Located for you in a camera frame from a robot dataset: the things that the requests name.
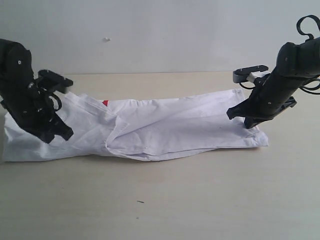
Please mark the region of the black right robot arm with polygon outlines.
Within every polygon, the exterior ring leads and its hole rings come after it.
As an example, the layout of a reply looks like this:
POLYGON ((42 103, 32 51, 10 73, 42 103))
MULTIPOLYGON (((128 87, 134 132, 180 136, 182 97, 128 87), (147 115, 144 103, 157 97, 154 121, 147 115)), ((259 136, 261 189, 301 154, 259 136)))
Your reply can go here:
POLYGON ((246 100, 227 110, 229 119, 243 117, 245 127, 251 129, 294 107, 293 93, 298 89, 318 94, 319 86, 307 85, 320 80, 319 38, 299 45, 287 42, 279 50, 274 70, 268 70, 265 65, 256 65, 233 72, 234 83, 242 86, 250 82, 254 86, 246 100))

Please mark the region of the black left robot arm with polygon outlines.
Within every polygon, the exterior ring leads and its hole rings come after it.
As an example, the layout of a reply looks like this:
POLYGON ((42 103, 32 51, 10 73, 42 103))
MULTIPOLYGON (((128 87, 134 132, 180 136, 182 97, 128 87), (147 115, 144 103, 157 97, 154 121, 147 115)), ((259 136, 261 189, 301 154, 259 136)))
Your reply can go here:
POLYGON ((74 134, 57 115, 62 101, 55 94, 66 94, 74 82, 43 69, 34 77, 32 54, 22 44, 0 41, 0 104, 24 131, 49 144, 55 136, 69 140, 74 134))

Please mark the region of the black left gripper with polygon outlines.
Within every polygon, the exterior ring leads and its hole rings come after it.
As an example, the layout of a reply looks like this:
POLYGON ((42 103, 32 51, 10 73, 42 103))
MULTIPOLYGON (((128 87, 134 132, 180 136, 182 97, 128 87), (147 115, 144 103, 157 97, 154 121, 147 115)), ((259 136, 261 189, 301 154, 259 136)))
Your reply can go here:
POLYGON ((68 141, 74 132, 57 115, 62 102, 59 97, 38 87, 34 81, 27 83, 1 82, 2 106, 17 125, 42 142, 51 143, 55 135, 68 141))

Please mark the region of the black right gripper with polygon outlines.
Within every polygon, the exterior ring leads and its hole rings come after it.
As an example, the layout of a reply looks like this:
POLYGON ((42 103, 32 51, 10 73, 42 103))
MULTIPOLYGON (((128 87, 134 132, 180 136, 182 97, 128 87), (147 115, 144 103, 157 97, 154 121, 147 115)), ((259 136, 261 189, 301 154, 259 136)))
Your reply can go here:
POLYGON ((226 114, 231 120, 235 117, 244 119, 247 129, 273 120, 288 108, 293 108, 297 101, 292 94, 304 83, 304 79, 296 76, 285 76, 276 67, 264 77, 254 81, 254 88, 248 99, 230 107, 226 114))

